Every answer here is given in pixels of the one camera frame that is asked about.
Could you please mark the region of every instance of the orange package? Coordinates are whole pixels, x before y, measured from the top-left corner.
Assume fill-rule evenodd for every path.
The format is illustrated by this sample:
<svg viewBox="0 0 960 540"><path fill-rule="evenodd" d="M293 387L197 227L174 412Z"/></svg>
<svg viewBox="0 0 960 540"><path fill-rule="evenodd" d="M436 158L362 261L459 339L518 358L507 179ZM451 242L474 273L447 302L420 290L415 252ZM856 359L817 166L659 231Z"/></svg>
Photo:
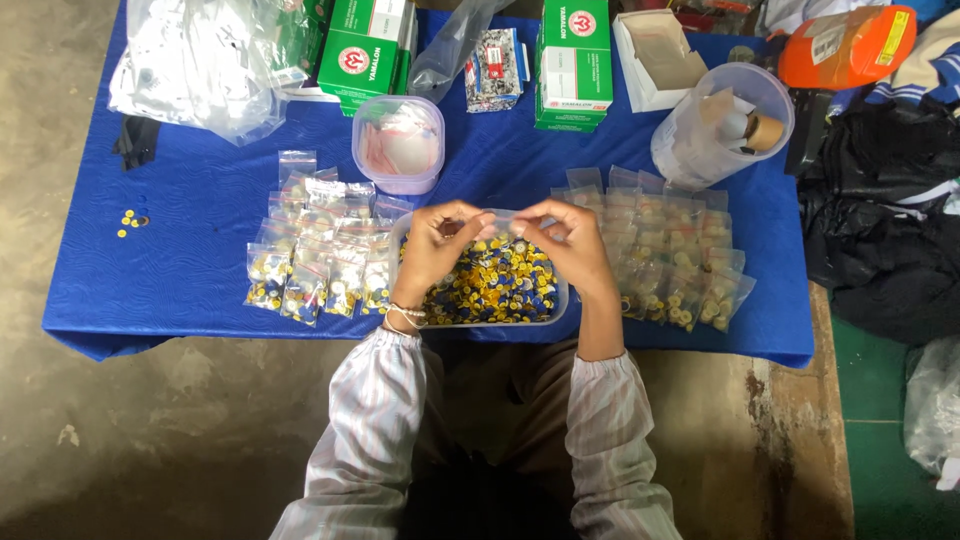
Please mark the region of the orange package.
<svg viewBox="0 0 960 540"><path fill-rule="evenodd" d="M870 6L806 21L787 40L778 75L795 88L842 90L893 73L913 49L917 14Z"/></svg>

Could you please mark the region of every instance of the yamalon logo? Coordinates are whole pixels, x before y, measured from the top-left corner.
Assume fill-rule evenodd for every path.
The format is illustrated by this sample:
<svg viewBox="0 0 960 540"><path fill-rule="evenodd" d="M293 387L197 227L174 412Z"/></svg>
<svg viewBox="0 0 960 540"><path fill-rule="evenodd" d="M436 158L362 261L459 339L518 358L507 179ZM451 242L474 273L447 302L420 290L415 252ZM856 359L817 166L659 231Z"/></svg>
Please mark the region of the yamalon logo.
<svg viewBox="0 0 960 540"><path fill-rule="evenodd" d="M566 24L570 27L570 32L579 37L587 37L597 29L597 19L592 13L583 10L573 12Z"/></svg>
<svg viewBox="0 0 960 540"><path fill-rule="evenodd" d="M340 63L340 69L350 75L356 75L367 70L367 66L370 65L370 55L360 47L347 47L340 51L337 61Z"/></svg>

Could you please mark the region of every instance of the clear plastic container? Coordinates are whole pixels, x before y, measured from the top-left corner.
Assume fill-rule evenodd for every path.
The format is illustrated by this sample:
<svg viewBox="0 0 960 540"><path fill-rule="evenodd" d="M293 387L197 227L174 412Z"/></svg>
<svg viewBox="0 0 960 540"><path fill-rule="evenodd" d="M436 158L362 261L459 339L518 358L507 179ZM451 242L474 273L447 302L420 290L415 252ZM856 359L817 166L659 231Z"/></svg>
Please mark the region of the clear plastic container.
<svg viewBox="0 0 960 540"><path fill-rule="evenodd" d="M381 128L383 132L389 130L397 142L395 156L404 161L400 166L372 157L377 155L371 152L372 134L381 132ZM377 96L364 102L353 115L353 161L364 176L387 193L422 195L433 189L440 177L445 135L444 116L429 101L416 96ZM382 145L378 155L386 155ZM426 160L423 167L415 162L420 157Z"/></svg>
<svg viewBox="0 0 960 540"><path fill-rule="evenodd" d="M754 155L728 150L715 138L700 115L699 104L731 88L733 96L756 106L756 112L779 120L783 131L769 150ZM793 103L786 88L773 75L744 62L725 63L711 69L654 131L650 152L660 174L670 183L691 191L710 187L783 148L793 133Z"/></svg>
<svg viewBox="0 0 960 540"><path fill-rule="evenodd" d="M403 237L410 232L410 220L413 218L412 213L408 213L403 217L396 220L394 223L394 229L390 233L390 289L394 289L394 283L396 283L396 274L399 272L400 268L400 243L403 241ZM566 306L570 303L570 287L567 280L560 275L560 272L557 271L557 268L553 269L554 276L557 277L557 304L553 308L553 313L550 314L550 318L546 321L539 323L470 323L465 325L437 325L437 326L427 326L424 330L434 330L434 329L458 329L458 328L483 328L483 327L545 327L547 325L552 325L553 323L560 320L564 316L566 311Z"/></svg>

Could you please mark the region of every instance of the table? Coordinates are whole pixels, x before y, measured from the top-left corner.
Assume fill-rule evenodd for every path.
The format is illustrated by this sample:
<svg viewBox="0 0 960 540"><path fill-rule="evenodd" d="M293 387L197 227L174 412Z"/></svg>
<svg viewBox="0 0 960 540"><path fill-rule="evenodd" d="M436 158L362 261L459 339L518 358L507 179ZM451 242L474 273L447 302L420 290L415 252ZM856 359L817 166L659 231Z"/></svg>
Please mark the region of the table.
<svg viewBox="0 0 960 540"><path fill-rule="evenodd" d="M276 189L278 150L317 150L318 168L337 165L341 178L365 180L350 156L350 122L336 104L292 103L287 121L269 137L237 148L197 129L165 125L156 161L123 173L110 154L120 114L107 110L108 81L126 42L120 9L90 120L73 200L50 283L42 327L60 342L101 360L186 335L276 338L361 338L376 316L352 320L325 314L317 328L264 309L244 307L246 244ZM449 13L418 11L420 50ZM516 27L531 52L539 22L497 17L492 27ZM690 35L707 66L726 60L749 37ZM506 112L467 114L463 74L440 103L446 122L446 164L435 189L418 205L462 198L478 207L521 209L565 185L564 171L611 164L656 171L649 141L667 111L630 113L614 50L613 106L593 134L533 129L534 92ZM747 253L757 279L729 334L697 327L693 334L626 320L631 348L687 349L759 356L803 367L813 355L794 180L782 174L785 150L720 185L730 196L734 245ZM149 226L117 231L127 209L146 209ZM580 305L542 329L443 330L476 341L555 342L572 335Z"/></svg>

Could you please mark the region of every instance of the sleeve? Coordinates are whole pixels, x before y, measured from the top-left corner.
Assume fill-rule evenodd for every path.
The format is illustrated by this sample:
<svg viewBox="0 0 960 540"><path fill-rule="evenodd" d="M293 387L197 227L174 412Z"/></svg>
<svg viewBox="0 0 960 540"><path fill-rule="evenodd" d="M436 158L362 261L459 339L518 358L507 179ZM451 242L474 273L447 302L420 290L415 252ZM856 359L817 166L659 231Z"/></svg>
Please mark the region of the sleeve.
<svg viewBox="0 0 960 540"><path fill-rule="evenodd" d="M566 426L576 500L570 521L584 538L680 538L670 494L650 483L657 460L645 437L654 421L629 353L574 359Z"/></svg>
<svg viewBox="0 0 960 540"><path fill-rule="evenodd" d="M377 329L360 342L330 382L330 423L310 455L304 497L271 538L393 539L425 392L419 337Z"/></svg>

